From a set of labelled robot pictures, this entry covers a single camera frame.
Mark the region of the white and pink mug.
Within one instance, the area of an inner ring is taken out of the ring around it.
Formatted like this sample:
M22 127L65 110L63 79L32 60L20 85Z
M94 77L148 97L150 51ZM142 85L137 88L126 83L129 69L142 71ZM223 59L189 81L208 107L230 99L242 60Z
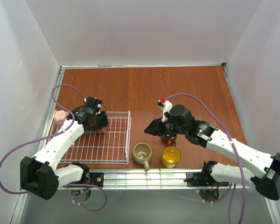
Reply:
M106 128L106 127L102 127L102 132L103 132L104 134L106 134L106 133L107 133L107 128Z

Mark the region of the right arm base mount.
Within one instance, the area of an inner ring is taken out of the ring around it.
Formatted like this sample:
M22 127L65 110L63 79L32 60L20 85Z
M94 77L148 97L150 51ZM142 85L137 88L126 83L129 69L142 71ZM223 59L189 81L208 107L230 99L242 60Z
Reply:
M186 179L183 180L188 187L227 187L229 182L217 182L210 176L203 172L187 172Z

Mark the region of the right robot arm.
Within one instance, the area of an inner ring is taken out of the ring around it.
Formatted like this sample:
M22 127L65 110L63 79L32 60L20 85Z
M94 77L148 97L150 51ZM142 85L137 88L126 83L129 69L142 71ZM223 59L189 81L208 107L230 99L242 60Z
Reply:
M164 106L162 109L163 116L148 125L144 130L146 134L183 135L194 145L218 152L238 162L237 167L217 161L204 162L200 172L186 179L188 185L207 187L216 184L244 184L256 189L268 199L280 199L280 153L263 153L232 139L216 126L196 120L183 105Z

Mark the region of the pink faceted mug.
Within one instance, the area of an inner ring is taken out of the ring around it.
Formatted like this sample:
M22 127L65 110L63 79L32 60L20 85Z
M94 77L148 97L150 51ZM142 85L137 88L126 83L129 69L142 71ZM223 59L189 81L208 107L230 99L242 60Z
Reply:
M58 126L58 128L62 127L68 115L69 113L64 110L59 110L55 112L53 119L54 123Z

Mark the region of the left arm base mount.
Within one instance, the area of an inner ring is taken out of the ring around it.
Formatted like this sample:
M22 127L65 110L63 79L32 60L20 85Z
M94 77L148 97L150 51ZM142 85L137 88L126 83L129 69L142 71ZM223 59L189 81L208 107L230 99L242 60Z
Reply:
M105 174L102 172L88 173L88 174L86 174L86 184L103 187L104 176L105 176Z

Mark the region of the brown mug black interior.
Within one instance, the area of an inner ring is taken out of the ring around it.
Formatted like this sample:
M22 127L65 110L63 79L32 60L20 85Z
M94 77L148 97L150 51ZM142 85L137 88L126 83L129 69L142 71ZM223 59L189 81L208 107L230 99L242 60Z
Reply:
M161 140L164 144L167 144L167 146L170 147L173 145L176 138L177 138L177 134L167 133L161 137Z

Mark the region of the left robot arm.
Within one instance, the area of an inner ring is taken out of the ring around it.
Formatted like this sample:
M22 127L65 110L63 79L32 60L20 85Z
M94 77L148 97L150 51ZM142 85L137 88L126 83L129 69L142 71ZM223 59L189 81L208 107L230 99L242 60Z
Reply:
M109 121L101 110L102 100L88 97L85 104L71 113L59 110L54 113L57 133L32 158L24 157L20 162L20 186L45 200L53 197L59 187L67 184L88 184L88 166L73 162L57 168L60 160L75 141L86 132L104 129Z

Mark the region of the beige ceramic mug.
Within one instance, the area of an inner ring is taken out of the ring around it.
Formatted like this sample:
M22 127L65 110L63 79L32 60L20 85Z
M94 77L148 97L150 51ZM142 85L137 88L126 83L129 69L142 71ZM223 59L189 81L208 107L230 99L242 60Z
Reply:
M148 144L138 143L133 149L132 156L133 161L137 164L143 165L146 172L150 169L149 162L152 159L153 152Z

